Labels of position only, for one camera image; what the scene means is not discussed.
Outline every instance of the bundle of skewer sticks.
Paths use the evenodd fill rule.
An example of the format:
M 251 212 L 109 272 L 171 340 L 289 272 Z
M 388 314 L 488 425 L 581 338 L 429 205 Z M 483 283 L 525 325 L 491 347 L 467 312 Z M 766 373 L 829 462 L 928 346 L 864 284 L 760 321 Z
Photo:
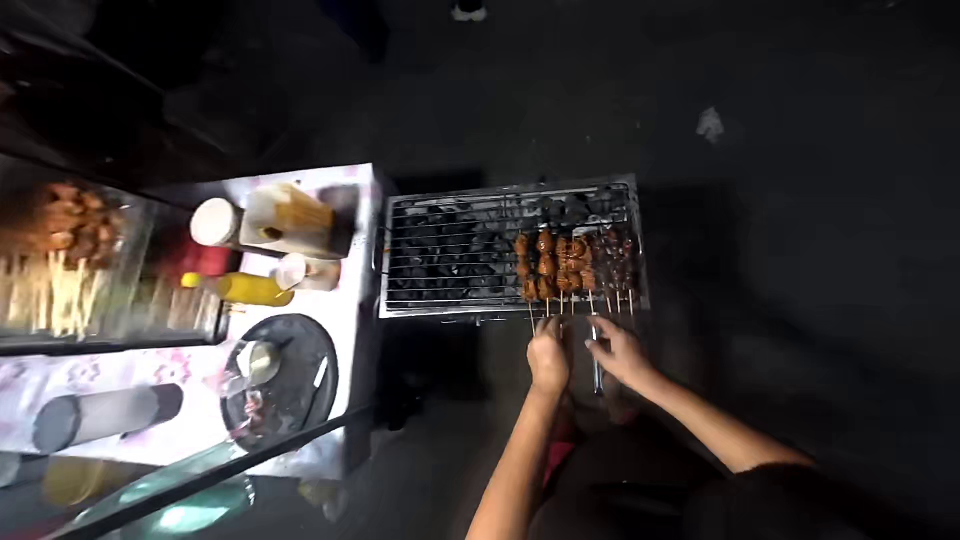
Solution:
M 66 251 L 0 257 L 0 291 L 6 313 L 0 324 L 86 338 L 106 271 L 82 258 L 67 269 Z

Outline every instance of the charcoal grill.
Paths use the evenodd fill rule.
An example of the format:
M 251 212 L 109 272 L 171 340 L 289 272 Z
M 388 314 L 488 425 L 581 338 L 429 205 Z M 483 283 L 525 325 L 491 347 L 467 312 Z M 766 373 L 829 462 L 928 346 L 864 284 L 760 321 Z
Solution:
M 391 197 L 385 223 L 381 318 L 529 317 L 513 243 L 520 232 L 536 240 L 543 228 L 571 235 L 615 227 L 632 235 L 634 307 L 649 308 L 634 175 Z M 589 313 L 586 293 L 566 300 L 567 310 L 572 301 L 577 313 Z M 606 312 L 602 291 L 594 303 Z M 551 304 L 551 312 L 559 312 L 559 299 Z M 546 305 L 533 303 L 533 309 L 540 315 Z

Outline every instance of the metal tongs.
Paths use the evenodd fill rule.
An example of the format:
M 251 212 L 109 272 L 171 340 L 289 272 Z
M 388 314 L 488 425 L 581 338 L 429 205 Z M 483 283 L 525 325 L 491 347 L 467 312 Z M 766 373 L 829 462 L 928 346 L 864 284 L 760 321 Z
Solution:
M 597 312 L 594 311 L 590 315 L 596 315 Z M 598 339 L 597 327 L 590 325 L 590 339 L 593 341 L 600 341 Z M 593 359 L 593 394 L 597 396 L 603 395 L 603 367 L 600 366 L 600 362 L 596 358 Z

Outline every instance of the wooden skewer stick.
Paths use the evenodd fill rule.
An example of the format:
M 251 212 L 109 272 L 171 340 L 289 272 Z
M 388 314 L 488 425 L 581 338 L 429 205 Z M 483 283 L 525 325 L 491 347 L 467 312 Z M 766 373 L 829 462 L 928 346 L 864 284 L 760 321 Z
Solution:
M 537 325 L 534 324 L 534 305 L 527 302 L 527 307 L 530 308 L 530 330 L 537 335 Z

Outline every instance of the shoe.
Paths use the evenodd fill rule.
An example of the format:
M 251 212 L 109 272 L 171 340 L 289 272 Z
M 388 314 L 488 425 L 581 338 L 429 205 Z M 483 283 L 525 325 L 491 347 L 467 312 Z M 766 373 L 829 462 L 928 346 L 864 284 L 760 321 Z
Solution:
M 484 19 L 487 18 L 487 8 L 480 8 L 475 12 L 465 12 L 457 5 L 453 7 L 450 15 L 453 17 L 453 20 L 457 22 L 483 22 Z

